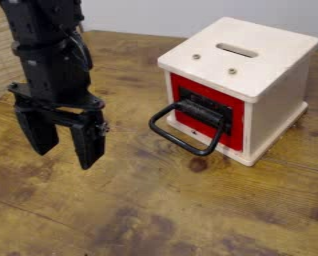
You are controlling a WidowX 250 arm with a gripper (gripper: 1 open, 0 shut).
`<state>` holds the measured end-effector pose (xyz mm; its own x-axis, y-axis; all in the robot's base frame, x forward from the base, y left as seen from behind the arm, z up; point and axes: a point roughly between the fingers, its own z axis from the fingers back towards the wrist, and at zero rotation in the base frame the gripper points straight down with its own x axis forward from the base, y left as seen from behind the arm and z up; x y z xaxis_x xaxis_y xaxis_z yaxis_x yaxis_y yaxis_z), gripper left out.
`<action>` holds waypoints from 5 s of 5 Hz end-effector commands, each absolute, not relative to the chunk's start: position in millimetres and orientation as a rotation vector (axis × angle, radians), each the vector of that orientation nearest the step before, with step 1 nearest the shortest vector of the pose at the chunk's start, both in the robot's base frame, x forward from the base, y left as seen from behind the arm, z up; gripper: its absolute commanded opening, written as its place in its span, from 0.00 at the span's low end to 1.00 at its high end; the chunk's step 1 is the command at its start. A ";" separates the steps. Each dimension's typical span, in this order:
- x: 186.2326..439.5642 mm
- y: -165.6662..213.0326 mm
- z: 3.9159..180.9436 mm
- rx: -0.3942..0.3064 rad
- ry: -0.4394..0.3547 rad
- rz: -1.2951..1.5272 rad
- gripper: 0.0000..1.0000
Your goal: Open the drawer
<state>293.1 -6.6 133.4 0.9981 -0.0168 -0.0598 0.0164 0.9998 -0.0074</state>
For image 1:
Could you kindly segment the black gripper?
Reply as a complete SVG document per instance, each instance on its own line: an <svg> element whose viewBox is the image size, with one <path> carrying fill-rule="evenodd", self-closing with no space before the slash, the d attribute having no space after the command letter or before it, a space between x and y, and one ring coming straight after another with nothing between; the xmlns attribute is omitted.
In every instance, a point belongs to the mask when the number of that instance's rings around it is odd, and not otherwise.
<svg viewBox="0 0 318 256"><path fill-rule="evenodd" d="M24 83L8 90L28 142L38 155L57 145L54 124L73 124L70 135L80 166L89 169L104 155L108 125L104 102L89 92L90 58L84 44L69 39L53 44L12 44L25 74Z"/></svg>

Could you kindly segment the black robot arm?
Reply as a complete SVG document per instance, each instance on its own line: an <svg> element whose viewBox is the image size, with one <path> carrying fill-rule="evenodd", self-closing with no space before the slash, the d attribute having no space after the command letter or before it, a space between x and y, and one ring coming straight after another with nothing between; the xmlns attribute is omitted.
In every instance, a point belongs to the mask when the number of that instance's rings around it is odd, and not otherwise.
<svg viewBox="0 0 318 256"><path fill-rule="evenodd" d="M93 67L77 32L81 0L0 0L25 81L8 86L14 114L33 150L44 155L58 143L56 128L70 130L80 166L104 154L104 102L88 90Z"/></svg>

